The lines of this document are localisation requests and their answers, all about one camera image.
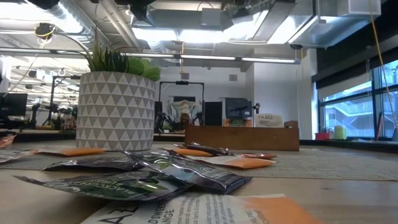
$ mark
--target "wooden box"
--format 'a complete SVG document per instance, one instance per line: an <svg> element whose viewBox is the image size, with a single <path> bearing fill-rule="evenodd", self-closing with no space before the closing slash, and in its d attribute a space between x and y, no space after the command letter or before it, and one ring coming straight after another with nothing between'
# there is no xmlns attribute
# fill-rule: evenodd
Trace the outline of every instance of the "wooden box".
<svg viewBox="0 0 398 224"><path fill-rule="evenodd" d="M239 150L299 151L298 128L189 126L185 143Z"/></svg>

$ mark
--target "desk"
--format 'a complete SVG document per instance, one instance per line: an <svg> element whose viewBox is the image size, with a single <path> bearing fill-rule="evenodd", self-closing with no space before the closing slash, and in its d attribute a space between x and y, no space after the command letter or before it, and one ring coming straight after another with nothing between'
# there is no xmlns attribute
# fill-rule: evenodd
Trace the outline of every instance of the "desk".
<svg viewBox="0 0 398 224"><path fill-rule="evenodd" d="M77 224L107 201L82 197L17 180L74 177L84 173L0 169L0 222L2 224ZM334 224L398 223L398 182L253 178L233 195L283 193L312 215Z"/></svg>

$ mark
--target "red object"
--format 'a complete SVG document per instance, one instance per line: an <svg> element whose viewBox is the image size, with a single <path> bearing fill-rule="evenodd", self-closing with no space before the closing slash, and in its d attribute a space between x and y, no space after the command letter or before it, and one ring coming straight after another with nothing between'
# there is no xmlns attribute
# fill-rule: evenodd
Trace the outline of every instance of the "red object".
<svg viewBox="0 0 398 224"><path fill-rule="evenodd" d="M315 133L315 140L329 140L329 133Z"/></svg>

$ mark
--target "green succulent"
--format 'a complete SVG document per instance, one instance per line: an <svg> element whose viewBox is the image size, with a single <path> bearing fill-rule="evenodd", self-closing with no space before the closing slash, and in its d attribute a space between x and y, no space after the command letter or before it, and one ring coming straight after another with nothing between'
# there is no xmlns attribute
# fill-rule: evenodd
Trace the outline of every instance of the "green succulent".
<svg viewBox="0 0 398 224"><path fill-rule="evenodd" d="M110 50L107 47L104 48L101 46L96 29L94 41L92 43L93 54L90 54L88 49L79 41L65 34L60 35L76 42L85 51L85 54L82 54L82 56L86 58L88 66L92 72L124 72L140 75L155 82L160 80L161 69L159 67L153 67L149 60L128 57L117 49Z"/></svg>

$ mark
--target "potted plant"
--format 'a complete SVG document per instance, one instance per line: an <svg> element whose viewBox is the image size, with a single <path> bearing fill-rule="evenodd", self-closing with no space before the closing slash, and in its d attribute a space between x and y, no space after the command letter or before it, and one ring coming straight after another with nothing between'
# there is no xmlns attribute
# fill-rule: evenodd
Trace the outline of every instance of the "potted plant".
<svg viewBox="0 0 398 224"><path fill-rule="evenodd" d="M80 78L76 146L112 151L150 149L160 68L100 46L97 35L92 54L68 38L85 51L83 56L91 70Z"/></svg>

